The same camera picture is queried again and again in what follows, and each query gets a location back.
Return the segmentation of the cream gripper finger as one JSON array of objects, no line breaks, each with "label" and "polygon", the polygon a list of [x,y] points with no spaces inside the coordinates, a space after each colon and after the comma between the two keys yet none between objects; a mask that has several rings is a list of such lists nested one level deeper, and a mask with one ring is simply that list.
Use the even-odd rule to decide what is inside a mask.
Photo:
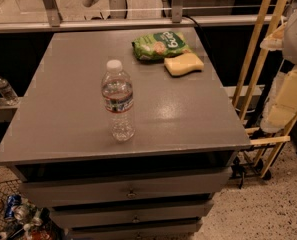
[{"label": "cream gripper finger", "polygon": [[288,73],[278,72],[266,101],[260,128],[266,133],[283,129],[297,113],[297,65]]},{"label": "cream gripper finger", "polygon": [[271,34],[269,34],[267,37],[263,39],[263,41],[260,43],[260,47],[268,51],[282,50],[284,47],[283,39],[285,27],[286,23],[280,25]]}]

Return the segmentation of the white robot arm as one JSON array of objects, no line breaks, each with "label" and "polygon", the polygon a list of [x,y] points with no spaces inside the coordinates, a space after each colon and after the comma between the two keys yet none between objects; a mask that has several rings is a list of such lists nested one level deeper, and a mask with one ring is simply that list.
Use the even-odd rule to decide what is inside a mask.
[{"label": "white robot arm", "polygon": [[297,9],[289,19],[264,38],[260,47],[282,52],[283,58],[294,67],[275,76],[260,121],[266,133],[283,129],[297,114]]}]

